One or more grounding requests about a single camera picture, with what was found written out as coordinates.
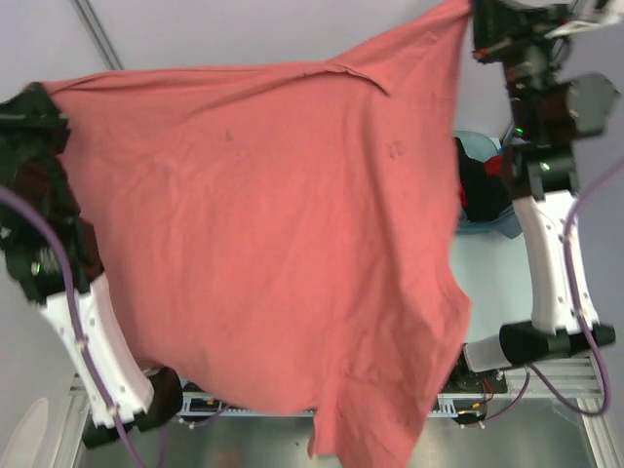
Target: gray wall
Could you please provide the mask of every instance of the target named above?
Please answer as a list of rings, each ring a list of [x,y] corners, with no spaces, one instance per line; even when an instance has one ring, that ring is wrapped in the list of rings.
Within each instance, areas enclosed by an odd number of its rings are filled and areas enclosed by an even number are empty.
[[[575,37],[566,75],[600,71],[624,93],[624,25]],[[609,120],[608,134],[582,141],[576,154],[582,184],[587,184],[624,156],[624,99]],[[616,326],[620,343],[604,353],[614,390],[610,420],[624,444],[624,174],[589,202],[580,215],[581,245],[587,281],[605,322]]]

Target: purple cable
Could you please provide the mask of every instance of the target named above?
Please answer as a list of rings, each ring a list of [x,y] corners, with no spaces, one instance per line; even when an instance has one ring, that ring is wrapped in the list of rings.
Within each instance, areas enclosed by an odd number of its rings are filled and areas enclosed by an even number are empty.
[[[567,214],[567,218],[565,219],[564,226],[564,258],[565,258],[565,271],[567,272],[567,279],[569,281],[569,290],[572,296],[572,305],[574,307],[574,313],[576,314],[576,319],[578,320],[578,325],[580,329],[583,331],[587,342],[589,343],[589,347],[596,358],[596,366],[598,367],[598,371],[601,375],[601,380],[603,381],[603,404],[596,411],[587,411],[585,409],[581,409],[578,405],[570,402],[559,390],[555,388],[550,380],[542,373],[540,369],[536,366],[529,366],[530,369],[537,374],[537,376],[544,382],[544,385],[555,395],[557,400],[559,400],[565,407],[583,414],[585,416],[602,416],[605,414],[610,405],[611,405],[611,382],[608,376],[608,371],[606,370],[605,359],[603,358],[603,354],[601,353],[596,340],[592,336],[592,332],[589,330],[589,326],[585,321],[585,317],[581,314],[581,295],[578,290],[578,283],[576,281],[576,271],[574,270],[574,261],[572,259],[572,247],[569,241],[569,236],[572,231],[572,226],[574,225],[574,220],[578,215],[580,209],[587,203],[587,200],[596,193],[600,188],[602,188],[606,183],[616,177],[622,170],[624,170],[624,158],[621,158],[615,165],[610,168],[608,171],[602,173],[594,182],[592,182],[583,192],[580,194],[569,213]]]
[[[167,428],[160,430],[160,456],[158,457],[158,468],[165,468],[165,459],[167,458]]]
[[[85,332],[82,328],[82,324],[80,323],[80,314],[78,312],[78,304],[76,303],[76,296],[74,292],[74,281],[71,273],[71,265],[69,263],[69,258],[67,257],[67,253],[65,252],[65,248],[62,245],[59,237],[55,233],[54,229],[48,224],[46,219],[42,217],[39,213],[37,213],[25,200],[23,200],[20,196],[12,192],[6,187],[0,185],[0,202],[6,204],[11,209],[16,211],[18,214],[22,215],[23,218],[28,221],[33,227],[35,227],[41,235],[46,239],[48,244],[50,244],[51,249],[57,256],[58,264],[60,265],[60,271],[62,274],[63,283],[65,285],[65,292],[67,294],[67,305],[69,308],[69,316],[71,318],[71,326],[74,330],[74,334],[76,335],[76,343],[83,342],[85,345],[82,347],[81,352],[83,358],[85,360],[85,365],[87,366],[87,370],[91,375],[91,378],[94,380],[94,384],[96,385],[97,390],[99,391],[102,400],[106,404],[107,408],[115,408],[115,404],[113,403],[112,397],[106,390],[106,386],[99,376],[98,369],[94,363],[94,360],[89,351],[89,347],[87,346],[87,338],[85,336]],[[128,453],[132,457],[135,465],[139,468],[145,468],[145,465],[140,460],[135,447],[132,442],[128,438],[128,433],[124,429],[124,424],[119,417],[118,414],[114,414],[113,420],[115,421],[115,427],[117,428],[117,432],[119,433],[119,437],[121,438],[124,446],[128,450]]]
[[[199,421],[199,422],[192,422],[192,427],[204,427],[204,426],[208,426],[210,423],[212,423],[215,418],[217,416],[221,416],[224,412],[226,412],[228,409],[230,408],[230,405],[225,405],[224,407],[220,408],[219,410],[217,410],[214,414],[211,414],[210,416],[208,416],[206,419],[204,419],[203,421]]]
[[[513,402],[511,402],[509,404],[509,406],[505,407],[505,409],[502,409],[501,411],[499,411],[496,414],[493,414],[490,417],[486,417],[486,419],[484,419],[482,422],[486,423],[486,422],[491,422],[494,419],[498,419],[500,416],[502,416],[503,414],[507,414],[509,412],[509,410],[511,408],[513,408],[525,395],[525,393],[527,392],[528,389],[528,383],[530,382],[530,372],[527,370],[526,371],[526,378],[525,378],[525,384],[523,385],[523,388],[520,389],[520,392],[518,392],[518,396],[514,399]],[[481,427],[481,425],[479,423],[476,424],[470,424],[468,427]]]

